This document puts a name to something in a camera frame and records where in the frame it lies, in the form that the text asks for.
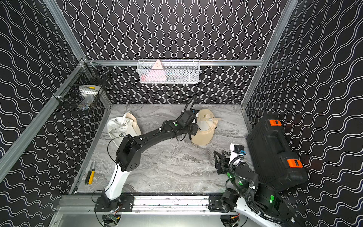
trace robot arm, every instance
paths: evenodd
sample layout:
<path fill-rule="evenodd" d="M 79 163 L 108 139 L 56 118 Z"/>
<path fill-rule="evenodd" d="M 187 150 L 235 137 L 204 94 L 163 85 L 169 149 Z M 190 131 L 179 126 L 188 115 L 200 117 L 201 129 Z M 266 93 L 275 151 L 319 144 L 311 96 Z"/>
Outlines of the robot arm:
<path fill-rule="evenodd" d="M 123 185 L 130 171 L 140 165 L 141 153 L 146 149 L 179 135 L 196 135 L 198 125 L 196 124 L 196 116 L 192 111 L 193 104 L 190 110 L 186 110 L 188 105 L 189 103 L 176 120 L 164 120 L 160 128 L 140 136 L 131 137 L 131 135 L 126 135 L 124 137 L 116 151 L 115 162 L 117 164 L 115 165 L 111 181 L 102 192 L 103 206 L 110 210 L 117 208 L 117 200 L 121 196 Z"/>
<path fill-rule="evenodd" d="M 163 125 L 149 133 L 133 138 L 125 137 L 116 152 L 116 162 L 122 171 L 132 171 L 140 164 L 141 153 L 161 141 L 183 134 L 196 135 L 198 125 L 191 111 L 183 111 L 176 120 L 164 121 Z"/>

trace screwdriver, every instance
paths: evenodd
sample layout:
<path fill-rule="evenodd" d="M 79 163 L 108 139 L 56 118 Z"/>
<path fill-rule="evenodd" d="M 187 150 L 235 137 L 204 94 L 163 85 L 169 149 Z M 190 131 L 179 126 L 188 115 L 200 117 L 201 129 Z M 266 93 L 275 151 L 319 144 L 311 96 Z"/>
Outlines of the screwdriver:
<path fill-rule="evenodd" d="M 87 177 L 86 177 L 86 180 L 85 180 L 85 185 L 87 185 L 89 180 L 90 180 L 92 169 L 93 169 L 93 162 L 91 163 L 90 171 L 88 171 L 88 173 L 87 173 Z"/>
<path fill-rule="evenodd" d="M 93 166 L 93 169 L 92 169 L 92 172 L 91 172 L 91 176 L 90 176 L 90 180 L 88 181 L 88 184 L 91 185 L 92 182 L 93 182 L 93 177 L 94 177 L 94 172 L 96 171 L 96 162 L 94 162 L 94 166 Z"/>

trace pink object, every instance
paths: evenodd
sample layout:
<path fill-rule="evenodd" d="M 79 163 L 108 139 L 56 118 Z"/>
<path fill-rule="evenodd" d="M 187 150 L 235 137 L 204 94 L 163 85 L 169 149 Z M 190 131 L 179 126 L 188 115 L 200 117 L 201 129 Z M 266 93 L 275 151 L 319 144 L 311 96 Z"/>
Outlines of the pink object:
<path fill-rule="evenodd" d="M 151 70 L 148 73 L 148 79 L 150 81 L 164 81 L 166 80 L 166 75 L 163 65 L 161 64 L 161 61 L 158 59 L 156 60 L 155 64 L 152 66 Z"/>

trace black patterned wall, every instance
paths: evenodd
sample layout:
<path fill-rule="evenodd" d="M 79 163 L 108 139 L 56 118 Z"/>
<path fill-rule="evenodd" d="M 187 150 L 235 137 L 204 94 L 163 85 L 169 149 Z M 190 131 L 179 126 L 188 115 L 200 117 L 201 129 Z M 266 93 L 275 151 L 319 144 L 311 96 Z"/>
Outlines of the black patterned wall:
<path fill-rule="evenodd" d="M 0 1 L 0 157 L 77 63 L 42 0 Z M 0 182 L 0 226 L 49 225 L 72 186 L 104 112 L 59 106 Z"/>
<path fill-rule="evenodd" d="M 88 59 L 261 59 L 286 0 L 57 0 Z"/>
<path fill-rule="evenodd" d="M 0 158 L 76 62 L 42 0 L 0 1 Z"/>
<path fill-rule="evenodd" d="M 247 106 L 280 117 L 307 183 L 283 192 L 308 227 L 363 225 L 363 1 L 300 0 Z"/>
<path fill-rule="evenodd" d="M 256 66 L 204 66 L 197 84 L 142 84 L 136 67 L 115 67 L 107 87 L 114 104 L 241 104 Z"/>
<path fill-rule="evenodd" d="M 101 121 L 59 106 L 0 183 L 0 226 L 47 227 L 61 195 L 68 194 Z"/>

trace black wire basket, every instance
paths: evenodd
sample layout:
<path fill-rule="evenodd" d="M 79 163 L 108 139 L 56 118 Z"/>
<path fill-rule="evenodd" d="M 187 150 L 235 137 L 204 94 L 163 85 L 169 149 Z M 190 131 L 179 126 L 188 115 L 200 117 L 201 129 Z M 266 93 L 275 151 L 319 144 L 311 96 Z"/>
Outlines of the black wire basket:
<path fill-rule="evenodd" d="M 111 70 L 95 63 L 84 65 L 72 82 L 56 99 L 63 109 L 74 113 L 91 112 L 100 102 Z"/>

